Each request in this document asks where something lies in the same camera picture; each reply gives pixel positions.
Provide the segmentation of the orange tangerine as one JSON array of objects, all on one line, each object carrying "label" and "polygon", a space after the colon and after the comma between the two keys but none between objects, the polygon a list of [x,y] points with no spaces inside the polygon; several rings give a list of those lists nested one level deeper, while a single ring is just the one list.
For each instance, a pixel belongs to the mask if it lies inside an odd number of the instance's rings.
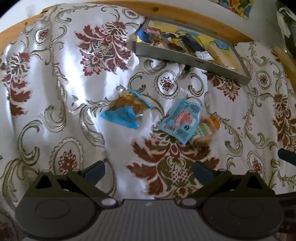
[{"label": "orange tangerine", "polygon": [[210,116],[207,118],[207,121],[212,132],[217,132],[220,129],[220,122],[217,118]]}]

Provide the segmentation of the light blue pig packet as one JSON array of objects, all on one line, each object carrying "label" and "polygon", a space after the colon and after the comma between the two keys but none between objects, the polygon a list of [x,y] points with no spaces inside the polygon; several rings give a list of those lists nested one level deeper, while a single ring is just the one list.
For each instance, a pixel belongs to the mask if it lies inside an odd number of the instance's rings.
[{"label": "light blue pig packet", "polygon": [[176,138],[185,145],[193,136],[199,122],[202,107],[185,98],[179,99],[158,125],[158,129]]}]

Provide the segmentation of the blue edged clear snack bag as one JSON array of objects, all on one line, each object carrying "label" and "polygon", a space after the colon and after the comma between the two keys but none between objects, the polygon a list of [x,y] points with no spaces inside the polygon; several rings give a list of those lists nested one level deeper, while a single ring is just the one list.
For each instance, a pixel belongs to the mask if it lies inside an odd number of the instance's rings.
[{"label": "blue edged clear snack bag", "polygon": [[118,98],[100,117],[117,125],[137,130],[139,118],[148,109],[154,107],[137,91],[127,89],[118,94]]}]

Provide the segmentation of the rice cracker pack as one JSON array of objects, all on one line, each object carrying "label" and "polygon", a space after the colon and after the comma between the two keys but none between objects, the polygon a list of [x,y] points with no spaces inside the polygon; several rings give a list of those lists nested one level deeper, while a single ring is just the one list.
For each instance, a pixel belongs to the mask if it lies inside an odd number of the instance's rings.
[{"label": "rice cracker pack", "polygon": [[215,59],[216,63],[219,63],[230,70],[238,70],[236,63],[228,50],[221,50],[214,42],[208,46],[208,49],[208,52]]}]

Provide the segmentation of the dark blue snack packet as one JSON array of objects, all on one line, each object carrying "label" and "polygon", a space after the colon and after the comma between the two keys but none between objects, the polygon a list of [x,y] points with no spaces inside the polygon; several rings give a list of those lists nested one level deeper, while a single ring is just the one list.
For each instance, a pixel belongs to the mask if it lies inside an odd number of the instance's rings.
[{"label": "dark blue snack packet", "polygon": [[189,47],[197,58],[213,61],[214,58],[210,55],[208,51],[206,51],[191,35],[181,35],[180,38],[185,43],[187,47]]}]

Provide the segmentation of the clear dark snack bag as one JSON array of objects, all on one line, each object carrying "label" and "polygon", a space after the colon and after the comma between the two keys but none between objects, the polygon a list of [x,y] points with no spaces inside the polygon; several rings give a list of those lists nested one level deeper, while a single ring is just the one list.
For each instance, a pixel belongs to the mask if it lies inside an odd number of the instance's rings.
[{"label": "clear dark snack bag", "polygon": [[169,50],[172,50],[172,51],[177,51],[177,52],[181,52],[181,53],[185,52],[182,47],[180,47],[179,45],[177,45],[175,43],[167,42],[166,46]]}]

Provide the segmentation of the red quail egg pack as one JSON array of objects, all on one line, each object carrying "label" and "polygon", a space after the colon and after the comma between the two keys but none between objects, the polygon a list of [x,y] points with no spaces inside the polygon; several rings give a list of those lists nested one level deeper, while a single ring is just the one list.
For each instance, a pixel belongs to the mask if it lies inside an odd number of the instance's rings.
[{"label": "red quail egg pack", "polygon": [[161,30],[146,26],[144,27],[144,32],[149,35],[152,46],[165,49],[166,45],[163,41]]}]

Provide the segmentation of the yellow green candy pack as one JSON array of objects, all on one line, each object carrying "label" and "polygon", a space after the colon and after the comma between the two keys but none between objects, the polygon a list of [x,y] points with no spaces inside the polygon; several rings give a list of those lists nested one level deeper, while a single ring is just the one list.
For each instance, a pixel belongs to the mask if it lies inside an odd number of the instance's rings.
[{"label": "yellow green candy pack", "polygon": [[172,41],[173,44],[176,45],[175,49],[177,51],[182,52],[182,53],[187,53],[188,52],[188,49],[187,49],[186,45],[184,44],[184,42],[181,39],[173,38],[171,41]]}]

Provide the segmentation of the floral white bed cover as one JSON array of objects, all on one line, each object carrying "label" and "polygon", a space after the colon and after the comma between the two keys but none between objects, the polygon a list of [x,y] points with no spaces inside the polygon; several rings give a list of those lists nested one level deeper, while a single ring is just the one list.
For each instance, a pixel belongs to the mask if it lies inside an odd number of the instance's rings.
[{"label": "floral white bed cover", "polygon": [[[295,92],[276,52],[238,43],[251,80],[136,56],[130,35],[144,18],[107,4],[64,4],[27,26],[1,52],[1,240],[21,240],[15,209],[43,171],[66,175],[103,161],[98,188],[119,199],[181,200],[201,188],[202,161],[233,174],[256,171],[276,193],[295,190],[295,167],[277,157],[295,151]],[[100,114],[123,90],[154,108],[137,130]],[[220,129],[207,143],[183,145],[158,129],[179,99],[199,103],[200,123]]]}]

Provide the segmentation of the grey metal tray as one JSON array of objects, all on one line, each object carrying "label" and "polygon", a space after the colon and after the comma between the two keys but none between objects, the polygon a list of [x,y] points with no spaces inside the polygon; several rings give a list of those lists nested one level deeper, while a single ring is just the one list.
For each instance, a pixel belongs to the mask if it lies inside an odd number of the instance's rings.
[{"label": "grey metal tray", "polygon": [[[160,21],[160,22],[165,22],[165,23],[169,23],[172,25],[181,26],[183,28],[190,29],[190,30],[193,30],[196,32],[200,32],[200,33],[209,35],[211,37],[214,37],[218,40],[226,42],[232,50],[232,54],[234,55],[234,60],[235,60],[235,63],[238,67],[238,70],[230,70],[230,69],[225,68],[219,64],[212,63],[210,61],[205,61],[205,60],[199,59],[197,57],[187,55],[184,53],[180,53],[177,51],[158,48],[158,47],[154,47],[154,46],[151,46],[148,44],[136,43],[135,39],[134,39],[136,33],[148,20]],[[197,67],[202,70],[206,70],[208,72],[220,75],[222,77],[232,79],[233,81],[237,81],[242,85],[247,85],[249,83],[249,81],[251,80],[251,76],[247,72],[247,68],[246,68],[245,64],[243,63],[242,58],[239,56],[239,54],[235,50],[234,45],[231,44],[230,42],[226,41],[222,37],[217,36],[217,34],[215,34],[211,30],[207,30],[205,28],[202,28],[202,27],[196,26],[196,25],[183,24],[183,23],[179,23],[177,21],[173,21],[173,20],[169,20],[169,19],[165,19],[165,18],[157,18],[157,17],[146,18],[146,20],[142,24],[142,26],[135,32],[135,35],[133,38],[135,53],[137,55],[152,57],[152,58],[157,58],[157,59],[163,59],[163,60],[168,60],[168,61],[173,61],[173,62],[189,65],[192,67]]]}]

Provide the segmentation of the plastic bag of clothes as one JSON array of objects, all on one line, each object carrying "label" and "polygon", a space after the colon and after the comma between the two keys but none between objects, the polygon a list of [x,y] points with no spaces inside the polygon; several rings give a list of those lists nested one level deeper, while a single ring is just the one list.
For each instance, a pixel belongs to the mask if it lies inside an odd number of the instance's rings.
[{"label": "plastic bag of clothes", "polygon": [[276,1],[276,16],[286,47],[295,47],[295,1]]}]

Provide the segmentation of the frog drawing paper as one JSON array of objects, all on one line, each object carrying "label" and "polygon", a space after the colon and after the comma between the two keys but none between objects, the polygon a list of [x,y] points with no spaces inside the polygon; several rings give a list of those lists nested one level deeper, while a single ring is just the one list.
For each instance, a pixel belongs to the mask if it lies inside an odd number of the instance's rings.
[{"label": "frog drawing paper", "polygon": [[135,35],[135,42],[173,50],[237,70],[229,45],[209,35],[165,22],[148,20]]}]

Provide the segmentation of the landscape drawing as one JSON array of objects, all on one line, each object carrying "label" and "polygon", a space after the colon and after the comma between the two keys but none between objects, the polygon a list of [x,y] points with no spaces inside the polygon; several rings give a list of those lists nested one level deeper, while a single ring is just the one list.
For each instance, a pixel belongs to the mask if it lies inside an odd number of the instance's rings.
[{"label": "landscape drawing", "polygon": [[210,0],[242,18],[248,19],[254,0]]}]

